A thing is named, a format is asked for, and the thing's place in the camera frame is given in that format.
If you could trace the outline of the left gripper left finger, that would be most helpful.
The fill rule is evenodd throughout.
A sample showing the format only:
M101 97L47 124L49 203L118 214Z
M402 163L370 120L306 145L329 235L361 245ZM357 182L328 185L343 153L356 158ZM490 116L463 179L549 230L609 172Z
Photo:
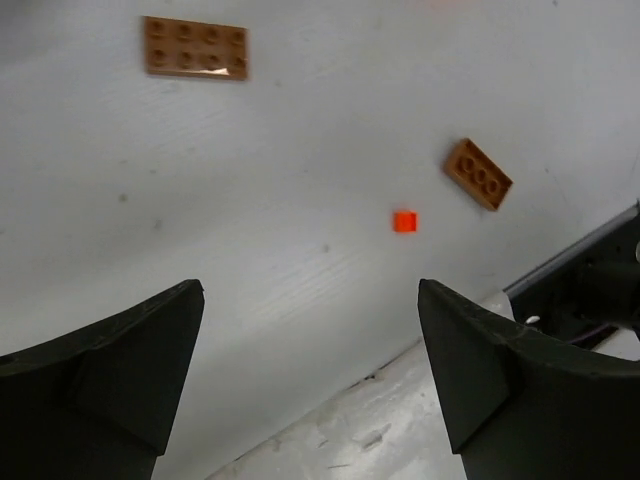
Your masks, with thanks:
M197 280L1 358L4 479L149 479L204 311Z

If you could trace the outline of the small red lego stud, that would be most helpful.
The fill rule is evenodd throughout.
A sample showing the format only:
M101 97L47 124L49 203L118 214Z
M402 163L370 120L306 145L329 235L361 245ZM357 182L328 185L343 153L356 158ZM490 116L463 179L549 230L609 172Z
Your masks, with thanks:
M396 210L393 212L392 226L397 234L416 233L419 226L418 214L411 210Z

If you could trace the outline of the brown lego plate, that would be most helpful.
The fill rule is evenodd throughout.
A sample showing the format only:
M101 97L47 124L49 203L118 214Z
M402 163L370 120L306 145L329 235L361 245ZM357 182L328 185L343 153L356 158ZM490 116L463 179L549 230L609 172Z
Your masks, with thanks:
M478 204L493 212L513 185L513 180L469 138L453 148L443 171Z

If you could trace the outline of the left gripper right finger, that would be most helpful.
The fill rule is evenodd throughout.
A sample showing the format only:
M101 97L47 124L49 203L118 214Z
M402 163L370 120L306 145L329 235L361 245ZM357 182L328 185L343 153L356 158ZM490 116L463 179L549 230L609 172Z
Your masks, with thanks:
M495 314L436 280L418 310L469 479L636 479L639 365Z

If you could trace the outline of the tan lego plate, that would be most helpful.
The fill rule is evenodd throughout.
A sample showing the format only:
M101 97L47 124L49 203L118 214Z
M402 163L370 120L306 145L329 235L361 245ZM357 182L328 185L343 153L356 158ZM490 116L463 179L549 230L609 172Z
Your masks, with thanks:
M242 27L171 18L143 18L146 72L173 77L249 77L249 33Z

